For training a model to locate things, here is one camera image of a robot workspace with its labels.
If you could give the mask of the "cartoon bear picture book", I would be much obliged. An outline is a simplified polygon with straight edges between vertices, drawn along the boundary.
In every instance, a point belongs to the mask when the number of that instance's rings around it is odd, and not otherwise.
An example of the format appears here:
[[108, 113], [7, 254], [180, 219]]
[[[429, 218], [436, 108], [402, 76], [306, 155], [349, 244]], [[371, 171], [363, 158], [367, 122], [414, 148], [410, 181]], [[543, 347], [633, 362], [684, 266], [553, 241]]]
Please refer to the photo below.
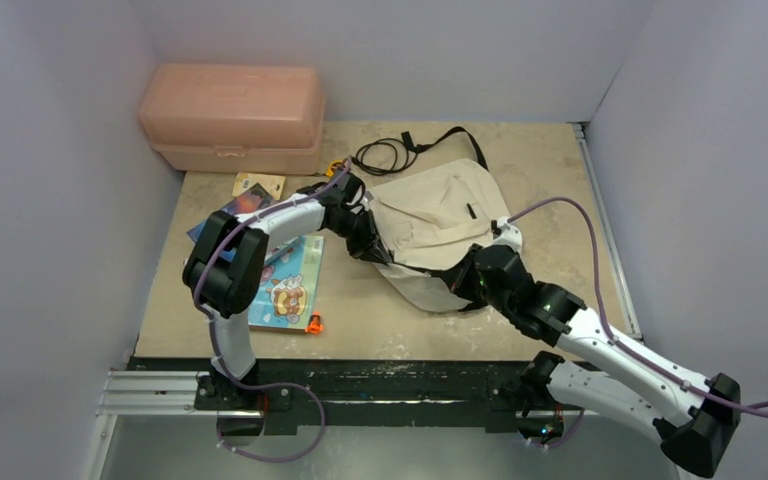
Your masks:
[[310, 317], [318, 312], [315, 298], [324, 249], [324, 237], [304, 235], [270, 252], [247, 310], [252, 329], [307, 334]]

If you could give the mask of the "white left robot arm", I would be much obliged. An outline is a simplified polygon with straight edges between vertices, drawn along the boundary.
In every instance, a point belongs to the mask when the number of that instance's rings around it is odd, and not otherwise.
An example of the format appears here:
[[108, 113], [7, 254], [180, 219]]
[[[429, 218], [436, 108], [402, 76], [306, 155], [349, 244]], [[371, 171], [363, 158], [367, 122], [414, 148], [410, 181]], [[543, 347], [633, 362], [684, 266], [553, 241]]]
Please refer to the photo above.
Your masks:
[[191, 290], [194, 306], [206, 317], [211, 363], [224, 376], [219, 395], [232, 408], [247, 408], [258, 395], [258, 382], [248, 375], [256, 358], [247, 309], [260, 289], [268, 254], [322, 229], [343, 238], [354, 259], [384, 265], [392, 261], [362, 195], [296, 193], [242, 218], [224, 211], [208, 217], [182, 280]]

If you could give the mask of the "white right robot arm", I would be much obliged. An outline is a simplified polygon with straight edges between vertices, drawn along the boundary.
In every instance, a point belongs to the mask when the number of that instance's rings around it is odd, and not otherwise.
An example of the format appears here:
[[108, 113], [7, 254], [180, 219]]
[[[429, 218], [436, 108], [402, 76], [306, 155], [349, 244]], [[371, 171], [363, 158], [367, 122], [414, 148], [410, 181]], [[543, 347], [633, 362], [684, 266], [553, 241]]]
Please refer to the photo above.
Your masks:
[[565, 288], [535, 280], [518, 253], [503, 245], [472, 246], [441, 275], [454, 295], [493, 307], [521, 334], [597, 367], [586, 380], [557, 363], [524, 376], [521, 392], [536, 407], [552, 400], [639, 426], [675, 465], [715, 475], [741, 422], [739, 383], [725, 373], [693, 372], [611, 333], [599, 313]]

